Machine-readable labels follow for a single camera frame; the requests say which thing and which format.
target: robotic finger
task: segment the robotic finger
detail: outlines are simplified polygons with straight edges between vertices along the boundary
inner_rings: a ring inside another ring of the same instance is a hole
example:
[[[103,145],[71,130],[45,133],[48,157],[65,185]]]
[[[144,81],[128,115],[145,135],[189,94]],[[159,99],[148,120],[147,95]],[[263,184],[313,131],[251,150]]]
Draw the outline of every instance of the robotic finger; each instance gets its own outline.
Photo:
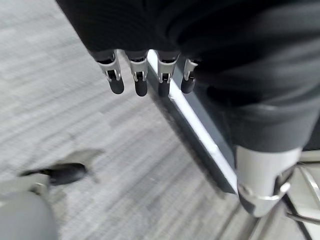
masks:
[[[184,64],[184,74],[181,82],[181,91],[184,94],[189,94],[195,87],[196,78],[194,75],[195,67],[198,66],[196,61],[187,59]]]
[[[125,54],[130,60],[130,68],[134,80],[135,92],[138,96],[143,97],[148,92],[148,51],[125,51]]]
[[[174,74],[179,52],[157,51],[158,54],[158,94],[160,97],[167,97],[170,91],[170,81]]]
[[[121,70],[118,56],[115,50],[103,61],[97,62],[105,74],[106,79],[110,84],[110,88],[115,94],[122,94],[125,90],[124,82],[121,77]]]

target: gray carpet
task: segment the gray carpet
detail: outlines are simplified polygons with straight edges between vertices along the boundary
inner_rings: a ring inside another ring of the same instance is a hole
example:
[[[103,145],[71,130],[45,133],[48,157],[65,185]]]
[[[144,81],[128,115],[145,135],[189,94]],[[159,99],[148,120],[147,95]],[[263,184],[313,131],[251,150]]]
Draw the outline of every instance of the gray carpet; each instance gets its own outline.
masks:
[[[50,192],[62,240],[248,239],[256,219],[207,181],[120,63],[125,91],[114,95],[54,1],[0,0],[0,181],[86,164],[88,177]],[[287,227],[264,232],[281,238],[260,239],[303,238],[277,220]]]

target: metal bar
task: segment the metal bar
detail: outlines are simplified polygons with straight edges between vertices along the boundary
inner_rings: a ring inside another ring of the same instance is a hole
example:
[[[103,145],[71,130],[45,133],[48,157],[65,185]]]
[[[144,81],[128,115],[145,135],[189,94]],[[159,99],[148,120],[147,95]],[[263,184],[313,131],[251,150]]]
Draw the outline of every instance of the metal bar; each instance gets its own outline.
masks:
[[[293,214],[289,212],[286,213],[286,216],[298,222],[320,225],[320,219],[316,219],[308,216],[302,216],[300,214]]]
[[[316,204],[319,206],[320,208],[320,189],[318,184],[316,183],[316,180],[314,179],[314,177],[311,175],[311,173],[309,172],[308,169],[306,169],[305,167],[300,166],[299,167],[303,177],[305,178],[308,186],[310,187],[312,194],[315,198]]]

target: robotic hand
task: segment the robotic hand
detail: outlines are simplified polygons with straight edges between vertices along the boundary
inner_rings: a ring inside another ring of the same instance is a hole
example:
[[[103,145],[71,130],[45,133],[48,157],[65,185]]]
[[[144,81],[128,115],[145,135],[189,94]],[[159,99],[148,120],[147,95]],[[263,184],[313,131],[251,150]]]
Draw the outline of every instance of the robotic hand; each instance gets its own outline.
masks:
[[[158,93],[169,93],[181,53],[181,90],[195,81],[220,106],[236,151],[238,194],[261,217],[290,178],[320,109],[320,2],[312,0],[57,0],[111,90],[124,91],[115,49],[147,93],[149,49]]]

